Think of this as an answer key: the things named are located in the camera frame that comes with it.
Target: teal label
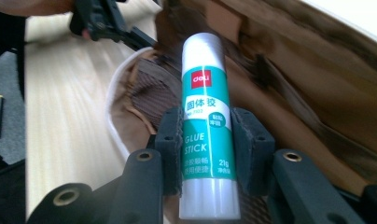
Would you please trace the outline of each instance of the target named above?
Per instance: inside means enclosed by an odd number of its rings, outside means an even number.
[[[184,179],[235,179],[230,101],[224,71],[196,67],[183,76]]]

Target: green label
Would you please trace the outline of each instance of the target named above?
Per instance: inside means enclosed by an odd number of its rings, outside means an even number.
[[[230,102],[224,71],[197,67],[183,76],[184,179],[235,179]]]

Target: white glue stick cap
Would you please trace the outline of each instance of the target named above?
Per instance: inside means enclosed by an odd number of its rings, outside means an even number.
[[[203,65],[214,66],[224,71],[224,54],[220,39],[208,33],[192,35],[183,47],[182,61],[182,74]]]

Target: white glue stick base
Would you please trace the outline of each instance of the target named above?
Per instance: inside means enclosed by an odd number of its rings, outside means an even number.
[[[236,181],[229,179],[189,179],[183,182],[181,219],[240,219]]]

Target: glue stick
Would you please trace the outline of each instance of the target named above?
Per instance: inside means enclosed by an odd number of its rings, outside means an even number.
[[[182,219],[239,219],[230,100],[217,36],[191,36],[183,48]]]

